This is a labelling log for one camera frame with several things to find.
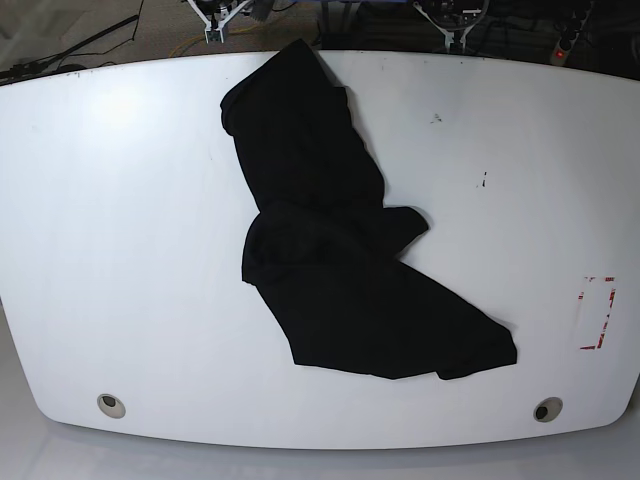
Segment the black T-shirt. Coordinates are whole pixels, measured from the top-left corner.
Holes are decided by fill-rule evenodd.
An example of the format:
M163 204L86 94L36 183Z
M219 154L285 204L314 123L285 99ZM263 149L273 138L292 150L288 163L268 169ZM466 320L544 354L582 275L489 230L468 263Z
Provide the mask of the black T-shirt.
M305 42L234 86L221 122L258 208L242 278L297 365L451 380L516 363L506 327L401 261L428 223L384 205L384 179L346 90Z

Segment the red tape rectangle marking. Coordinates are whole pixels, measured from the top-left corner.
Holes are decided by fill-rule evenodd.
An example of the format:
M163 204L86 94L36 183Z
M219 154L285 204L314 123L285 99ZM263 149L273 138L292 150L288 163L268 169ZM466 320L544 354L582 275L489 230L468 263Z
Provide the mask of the red tape rectangle marking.
M616 296L614 276L585 278L578 297L575 342L580 351L602 347Z

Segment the black power strip red switch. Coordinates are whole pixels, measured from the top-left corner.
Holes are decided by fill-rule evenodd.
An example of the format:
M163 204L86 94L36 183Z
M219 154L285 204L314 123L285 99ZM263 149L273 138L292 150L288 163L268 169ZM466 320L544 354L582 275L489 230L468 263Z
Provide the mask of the black power strip red switch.
M586 20L592 10L592 1L573 1L572 13L568 20L562 23L560 37L550 57L553 66L564 66L578 37L582 32Z

